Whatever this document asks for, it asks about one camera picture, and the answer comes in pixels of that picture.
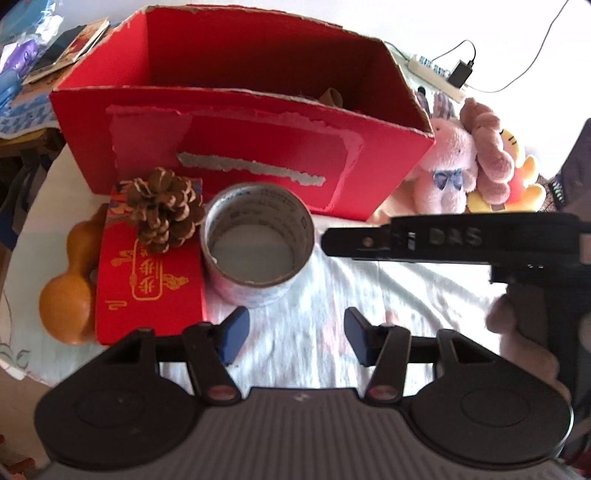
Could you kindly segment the brown pine cone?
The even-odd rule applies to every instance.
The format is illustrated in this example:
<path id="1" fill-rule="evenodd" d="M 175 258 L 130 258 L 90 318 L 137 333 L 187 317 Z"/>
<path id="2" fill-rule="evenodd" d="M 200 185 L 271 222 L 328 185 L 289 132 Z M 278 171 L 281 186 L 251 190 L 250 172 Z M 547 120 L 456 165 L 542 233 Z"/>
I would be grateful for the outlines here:
<path id="1" fill-rule="evenodd" d="M 138 227 L 141 244 L 157 253 L 183 246 L 204 222 L 202 182 L 172 170 L 155 168 L 146 179 L 133 179 L 126 189 L 129 221 Z"/>

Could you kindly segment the stack of books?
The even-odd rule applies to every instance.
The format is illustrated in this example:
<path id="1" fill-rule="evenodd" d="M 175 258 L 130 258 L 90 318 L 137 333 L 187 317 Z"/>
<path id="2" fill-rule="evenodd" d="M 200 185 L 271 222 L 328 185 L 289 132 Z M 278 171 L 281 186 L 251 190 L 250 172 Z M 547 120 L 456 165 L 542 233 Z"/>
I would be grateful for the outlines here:
<path id="1" fill-rule="evenodd" d="M 103 37 L 110 26 L 108 18 L 79 25 L 60 34 L 43 52 L 23 84 L 35 83 L 42 78 L 75 64 Z"/>

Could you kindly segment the blue checkered cloth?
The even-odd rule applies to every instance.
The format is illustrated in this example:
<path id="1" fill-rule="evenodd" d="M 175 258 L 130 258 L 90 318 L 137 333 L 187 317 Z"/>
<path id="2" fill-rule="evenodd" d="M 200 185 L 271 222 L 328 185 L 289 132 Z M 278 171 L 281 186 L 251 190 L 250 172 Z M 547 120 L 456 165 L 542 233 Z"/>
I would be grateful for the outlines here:
<path id="1" fill-rule="evenodd" d="M 15 139 L 21 135 L 47 128 L 59 128 L 49 95 L 39 95 L 18 106 L 1 110 L 0 137 Z"/>

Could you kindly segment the white power strip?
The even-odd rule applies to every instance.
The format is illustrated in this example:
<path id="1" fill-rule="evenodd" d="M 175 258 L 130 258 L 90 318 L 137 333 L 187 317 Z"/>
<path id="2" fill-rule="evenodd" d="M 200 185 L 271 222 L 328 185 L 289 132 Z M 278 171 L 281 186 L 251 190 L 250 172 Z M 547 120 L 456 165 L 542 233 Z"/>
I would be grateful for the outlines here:
<path id="1" fill-rule="evenodd" d="M 445 71 L 434 65 L 427 58 L 415 55 L 408 60 L 407 68 L 416 77 L 445 93 L 455 102 L 461 104 L 465 101 L 466 94 L 461 89 L 453 86 L 448 81 Z"/>

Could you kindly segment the pink plush rabbit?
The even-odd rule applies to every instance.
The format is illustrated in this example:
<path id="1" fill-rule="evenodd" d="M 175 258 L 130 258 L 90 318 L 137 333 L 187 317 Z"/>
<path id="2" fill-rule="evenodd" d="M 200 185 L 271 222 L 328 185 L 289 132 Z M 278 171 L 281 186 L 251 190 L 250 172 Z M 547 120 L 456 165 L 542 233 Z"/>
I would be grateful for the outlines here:
<path id="1" fill-rule="evenodd" d="M 435 143 L 407 179 L 413 185 L 419 214 L 462 214 L 478 173 L 473 136 L 455 113 L 449 97 L 437 92 L 429 101 L 424 88 L 416 92 L 435 136 Z"/>

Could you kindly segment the small red gift box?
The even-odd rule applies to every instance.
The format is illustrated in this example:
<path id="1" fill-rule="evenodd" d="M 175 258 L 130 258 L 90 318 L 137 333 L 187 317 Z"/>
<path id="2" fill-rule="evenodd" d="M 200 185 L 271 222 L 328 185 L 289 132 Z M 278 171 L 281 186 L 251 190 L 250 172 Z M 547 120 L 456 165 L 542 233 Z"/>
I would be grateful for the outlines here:
<path id="1" fill-rule="evenodd" d="M 139 241 L 129 222 L 129 184 L 111 190 L 97 274 L 95 334 L 112 345 L 138 328 L 157 336 L 180 334 L 204 322 L 205 284 L 198 235 L 157 253 Z"/>

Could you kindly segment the black power adapter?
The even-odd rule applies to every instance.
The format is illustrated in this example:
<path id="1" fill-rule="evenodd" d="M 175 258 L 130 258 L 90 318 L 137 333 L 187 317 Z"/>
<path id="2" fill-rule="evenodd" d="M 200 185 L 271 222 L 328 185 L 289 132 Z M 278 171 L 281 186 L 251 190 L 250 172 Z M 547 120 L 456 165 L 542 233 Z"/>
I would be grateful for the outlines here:
<path id="1" fill-rule="evenodd" d="M 448 77 L 448 83 L 457 89 L 461 89 L 473 73 L 474 61 L 460 61 L 451 75 Z"/>

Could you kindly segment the mauve plush toy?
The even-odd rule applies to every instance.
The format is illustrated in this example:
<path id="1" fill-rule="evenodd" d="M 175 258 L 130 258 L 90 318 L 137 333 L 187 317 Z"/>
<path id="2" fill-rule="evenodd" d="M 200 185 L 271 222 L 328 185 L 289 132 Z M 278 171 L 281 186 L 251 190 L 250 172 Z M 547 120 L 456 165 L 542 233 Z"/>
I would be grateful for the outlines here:
<path id="1" fill-rule="evenodd" d="M 472 135 L 477 149 L 476 189 L 486 203 L 504 203 L 510 196 L 509 182 L 514 176 L 515 160 L 504 148 L 500 118 L 488 106 L 467 98 L 460 120 Z"/>

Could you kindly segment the orange gourd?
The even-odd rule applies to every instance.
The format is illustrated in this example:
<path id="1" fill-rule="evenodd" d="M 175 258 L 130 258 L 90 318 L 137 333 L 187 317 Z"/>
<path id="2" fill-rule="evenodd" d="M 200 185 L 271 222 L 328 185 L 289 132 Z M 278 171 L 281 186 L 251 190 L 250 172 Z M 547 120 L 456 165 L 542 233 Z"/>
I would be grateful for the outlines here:
<path id="1" fill-rule="evenodd" d="M 107 204 L 74 225 L 66 239 L 67 268 L 51 279 L 39 296 L 39 314 L 57 341 L 81 345 L 94 339 L 96 282 Z"/>

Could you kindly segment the yellow plush toy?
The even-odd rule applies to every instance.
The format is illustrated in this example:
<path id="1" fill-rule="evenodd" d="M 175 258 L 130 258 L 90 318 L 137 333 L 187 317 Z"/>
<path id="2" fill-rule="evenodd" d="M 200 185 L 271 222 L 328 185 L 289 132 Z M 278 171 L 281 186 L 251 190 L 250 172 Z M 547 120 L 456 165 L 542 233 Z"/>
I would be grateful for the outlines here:
<path id="1" fill-rule="evenodd" d="M 508 130 L 500 132 L 506 152 L 515 161 L 515 173 L 509 182 L 510 196 L 502 204 L 491 204 L 473 191 L 468 195 L 467 208 L 471 213 L 537 212 L 541 209 L 546 190 L 538 183 L 538 168 L 532 156 L 527 156 L 516 137 Z"/>

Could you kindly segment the large red cardboard box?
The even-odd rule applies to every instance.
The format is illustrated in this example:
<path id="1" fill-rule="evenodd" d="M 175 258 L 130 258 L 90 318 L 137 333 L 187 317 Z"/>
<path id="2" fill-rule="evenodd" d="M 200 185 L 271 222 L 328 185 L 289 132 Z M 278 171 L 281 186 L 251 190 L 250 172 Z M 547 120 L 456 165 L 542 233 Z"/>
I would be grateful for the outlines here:
<path id="1" fill-rule="evenodd" d="M 273 182 L 315 213 L 365 220 L 434 142 L 382 41 L 240 6 L 146 7 L 50 100 L 97 194 L 163 167 L 206 197 Z"/>

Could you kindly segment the purple tissue pack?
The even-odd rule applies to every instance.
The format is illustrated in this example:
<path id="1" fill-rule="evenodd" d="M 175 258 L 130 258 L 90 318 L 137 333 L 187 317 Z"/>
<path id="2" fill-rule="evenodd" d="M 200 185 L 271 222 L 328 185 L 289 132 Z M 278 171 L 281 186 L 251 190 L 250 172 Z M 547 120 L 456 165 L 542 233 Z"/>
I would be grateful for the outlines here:
<path id="1" fill-rule="evenodd" d="M 1 72 L 14 70 L 20 77 L 23 77 L 34 64 L 39 53 L 39 45 L 36 40 L 28 39 L 21 43 L 14 43 L 13 47 L 14 49 L 2 64 Z"/>

